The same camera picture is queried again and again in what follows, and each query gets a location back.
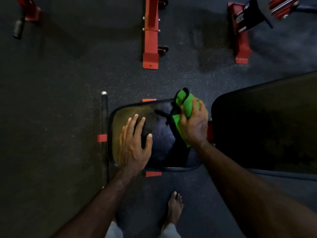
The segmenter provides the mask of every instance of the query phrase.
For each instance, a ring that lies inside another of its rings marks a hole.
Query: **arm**
[[[196,150],[242,232],[247,237],[316,237],[317,214],[248,172],[206,141],[208,111],[193,99],[182,132]]]
[[[54,238],[60,237],[101,237],[104,238],[111,221],[119,207],[127,186],[144,169],[152,150],[152,134],[146,138],[145,149],[141,148],[141,132],[145,122],[143,117],[134,126],[138,115],[128,122],[120,135],[121,159],[120,171],[116,177],[72,220],[70,220]]]

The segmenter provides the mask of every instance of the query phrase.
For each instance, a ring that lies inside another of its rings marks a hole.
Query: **gray pants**
[[[117,226],[115,222],[111,222],[109,230],[105,238],[123,238],[122,230]],[[168,224],[162,231],[159,238],[181,238],[176,231],[174,224]]]

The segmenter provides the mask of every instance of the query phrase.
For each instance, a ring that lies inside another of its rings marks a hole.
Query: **left hand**
[[[121,157],[119,160],[120,168],[127,168],[137,175],[144,169],[150,159],[152,152],[152,134],[146,137],[145,148],[141,147],[141,133],[145,122],[145,117],[138,123],[134,135],[134,126],[138,119],[138,114],[133,118],[129,118],[126,125],[122,128],[120,135]]]

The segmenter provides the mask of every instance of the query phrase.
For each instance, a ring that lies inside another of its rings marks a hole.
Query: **caster wheel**
[[[158,0],[158,8],[164,9],[168,5],[168,0]]]
[[[167,46],[158,46],[158,54],[159,55],[164,55],[166,52],[168,52]]]

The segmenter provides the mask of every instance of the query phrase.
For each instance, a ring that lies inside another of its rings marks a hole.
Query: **bare foot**
[[[176,226],[176,223],[180,217],[180,214],[183,210],[183,201],[180,194],[177,194],[176,191],[172,193],[172,196],[170,200],[168,201],[168,215],[165,224],[162,227],[162,230],[165,229],[165,227],[172,223]]]

